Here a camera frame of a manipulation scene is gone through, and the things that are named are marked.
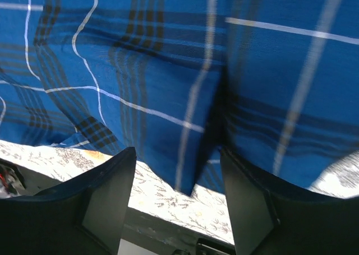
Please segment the blue plaid long sleeve shirt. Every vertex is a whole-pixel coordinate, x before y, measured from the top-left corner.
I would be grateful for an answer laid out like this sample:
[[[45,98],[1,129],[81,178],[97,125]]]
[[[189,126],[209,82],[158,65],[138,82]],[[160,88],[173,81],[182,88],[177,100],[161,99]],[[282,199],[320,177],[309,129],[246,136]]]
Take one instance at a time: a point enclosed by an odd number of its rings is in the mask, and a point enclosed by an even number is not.
[[[1,0],[1,139],[308,188],[358,150],[358,0]]]

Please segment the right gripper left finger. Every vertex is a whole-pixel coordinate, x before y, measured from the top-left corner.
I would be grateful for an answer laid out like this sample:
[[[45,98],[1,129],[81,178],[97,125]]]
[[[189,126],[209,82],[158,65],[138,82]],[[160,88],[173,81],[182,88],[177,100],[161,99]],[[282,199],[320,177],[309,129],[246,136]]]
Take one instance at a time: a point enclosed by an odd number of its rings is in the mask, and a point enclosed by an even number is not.
[[[117,254],[135,168],[128,147],[65,182],[1,199],[1,253]]]

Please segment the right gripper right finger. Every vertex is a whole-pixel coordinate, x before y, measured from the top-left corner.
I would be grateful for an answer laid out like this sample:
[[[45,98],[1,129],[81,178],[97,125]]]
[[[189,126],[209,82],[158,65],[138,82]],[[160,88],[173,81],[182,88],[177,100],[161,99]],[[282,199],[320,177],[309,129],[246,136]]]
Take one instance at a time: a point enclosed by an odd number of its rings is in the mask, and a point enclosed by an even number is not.
[[[358,198],[290,184],[234,152],[220,157],[237,254],[357,254]]]

